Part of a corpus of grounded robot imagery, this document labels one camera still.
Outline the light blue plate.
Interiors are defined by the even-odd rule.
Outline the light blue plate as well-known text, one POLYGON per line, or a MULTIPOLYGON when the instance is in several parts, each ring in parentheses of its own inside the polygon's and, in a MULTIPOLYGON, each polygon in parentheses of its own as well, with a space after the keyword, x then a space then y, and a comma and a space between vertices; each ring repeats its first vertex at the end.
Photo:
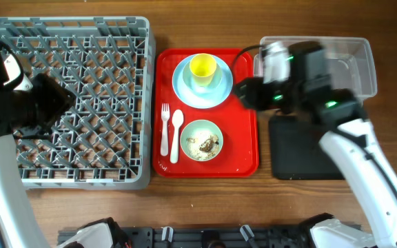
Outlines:
POLYGON ((183 68, 187 62, 190 62, 193 55, 183 59, 175 68, 172 75, 172 88, 175 95, 186 105, 196 109, 209 109, 220 105, 230 95, 233 86, 233 76, 230 67, 226 62, 217 56, 213 55, 216 59, 217 65, 220 66, 222 72, 221 84, 210 93, 197 94, 191 91, 183 81, 183 68))

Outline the light blue bowl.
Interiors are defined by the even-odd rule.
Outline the light blue bowl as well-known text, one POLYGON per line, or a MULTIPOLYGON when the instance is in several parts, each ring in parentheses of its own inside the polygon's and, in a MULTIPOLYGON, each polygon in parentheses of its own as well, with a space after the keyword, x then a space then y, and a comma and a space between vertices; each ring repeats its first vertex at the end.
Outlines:
POLYGON ((193 74, 190 69, 190 62, 187 62, 185 67, 183 68, 184 84, 186 84, 186 86, 191 91, 197 94, 205 94, 205 93, 213 92, 221 84, 222 78, 223 76, 222 76, 221 68, 219 65, 217 65, 216 71, 210 83, 205 86, 200 86, 197 85, 193 79, 193 74))

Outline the green bowl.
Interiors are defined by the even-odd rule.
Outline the green bowl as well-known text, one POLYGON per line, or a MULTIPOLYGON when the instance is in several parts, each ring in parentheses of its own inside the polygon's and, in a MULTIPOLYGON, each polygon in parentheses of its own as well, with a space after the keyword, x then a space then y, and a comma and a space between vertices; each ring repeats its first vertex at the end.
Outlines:
POLYGON ((223 148, 223 133, 215 123, 208 121, 208 120, 203 120, 203 119, 192 121, 191 123, 187 124, 183 128, 183 131, 182 131, 181 137, 180 137, 180 142, 181 142, 181 149, 183 150, 183 152, 186 154, 186 156, 188 158, 191 158, 193 161, 197 161, 197 160, 194 160, 190 156, 190 153, 187 150, 186 139, 187 139, 187 137, 190 137, 191 135, 193 135, 193 133, 195 133, 197 131, 202 131, 202 130, 209 130, 212 133, 216 134, 219 138, 220 150, 219 150, 219 153, 214 158, 216 158, 220 154, 220 152, 223 148))

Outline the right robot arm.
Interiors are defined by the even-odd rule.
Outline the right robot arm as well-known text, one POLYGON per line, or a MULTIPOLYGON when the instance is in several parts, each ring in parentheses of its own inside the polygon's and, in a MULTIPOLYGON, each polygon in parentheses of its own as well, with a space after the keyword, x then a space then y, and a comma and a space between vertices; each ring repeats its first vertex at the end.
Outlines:
POLYGON ((371 234, 336 219, 309 229, 316 247, 397 247, 397 175, 378 144, 367 113, 350 90, 335 90, 329 76, 264 83, 246 78, 233 93, 249 109, 277 107, 307 114, 322 151, 339 168, 371 227, 371 234))

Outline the white plastic spoon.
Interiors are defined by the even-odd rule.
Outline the white plastic spoon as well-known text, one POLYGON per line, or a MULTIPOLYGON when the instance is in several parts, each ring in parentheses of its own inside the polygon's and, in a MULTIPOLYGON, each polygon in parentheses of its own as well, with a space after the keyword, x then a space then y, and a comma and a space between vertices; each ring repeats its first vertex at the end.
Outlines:
POLYGON ((174 134, 172 140, 172 147, 170 152, 170 162, 175 164, 179 160, 179 130, 184 121, 184 115, 181 110, 175 110, 172 117, 172 124, 174 126, 174 134))

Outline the yellow plastic cup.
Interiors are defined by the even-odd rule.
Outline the yellow plastic cup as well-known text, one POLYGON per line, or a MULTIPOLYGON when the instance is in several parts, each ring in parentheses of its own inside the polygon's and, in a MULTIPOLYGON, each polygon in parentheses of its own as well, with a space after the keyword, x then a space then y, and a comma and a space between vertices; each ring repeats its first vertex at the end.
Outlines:
POLYGON ((190 61, 192 78, 198 86, 208 86, 214 78, 216 68, 216 59, 211 54, 195 54, 190 61))

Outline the food scraps and rice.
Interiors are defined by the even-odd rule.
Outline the food scraps and rice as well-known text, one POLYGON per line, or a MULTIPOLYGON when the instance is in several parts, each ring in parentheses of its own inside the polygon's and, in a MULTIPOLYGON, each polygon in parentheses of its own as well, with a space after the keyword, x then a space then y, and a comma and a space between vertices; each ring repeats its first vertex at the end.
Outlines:
POLYGON ((197 131, 187 137, 186 141, 190 156, 197 161, 212 159, 220 150, 218 136, 209 130, 197 131))

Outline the white tissue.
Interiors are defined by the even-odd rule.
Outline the white tissue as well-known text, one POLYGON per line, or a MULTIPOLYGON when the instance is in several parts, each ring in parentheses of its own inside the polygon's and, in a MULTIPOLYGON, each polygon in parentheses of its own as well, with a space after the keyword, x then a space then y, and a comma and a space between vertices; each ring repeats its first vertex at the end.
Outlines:
POLYGON ((282 83, 290 75, 290 55, 282 42, 270 43, 263 48, 263 83, 282 83))

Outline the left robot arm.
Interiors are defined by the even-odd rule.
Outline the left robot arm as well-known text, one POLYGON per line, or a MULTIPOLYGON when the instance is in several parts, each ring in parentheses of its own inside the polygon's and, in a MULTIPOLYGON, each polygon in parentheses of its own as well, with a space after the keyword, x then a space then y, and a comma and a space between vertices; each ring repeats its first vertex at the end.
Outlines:
POLYGON ((76 97, 46 74, 36 75, 28 89, 19 89, 28 78, 19 59, 14 60, 18 73, 7 71, 3 50, 11 51, 0 41, 0 247, 47 247, 21 182, 13 133, 43 138, 76 97))

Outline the white plastic fork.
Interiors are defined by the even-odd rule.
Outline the white plastic fork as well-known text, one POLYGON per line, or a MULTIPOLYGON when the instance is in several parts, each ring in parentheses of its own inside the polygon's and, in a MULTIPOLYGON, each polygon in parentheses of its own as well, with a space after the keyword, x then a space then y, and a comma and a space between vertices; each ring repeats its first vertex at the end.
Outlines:
POLYGON ((167 122, 170 119, 170 106, 168 103, 163 103, 161 106, 161 120, 162 120, 162 132, 161 132, 161 146, 160 154, 162 156, 168 155, 168 133, 167 133, 167 122))

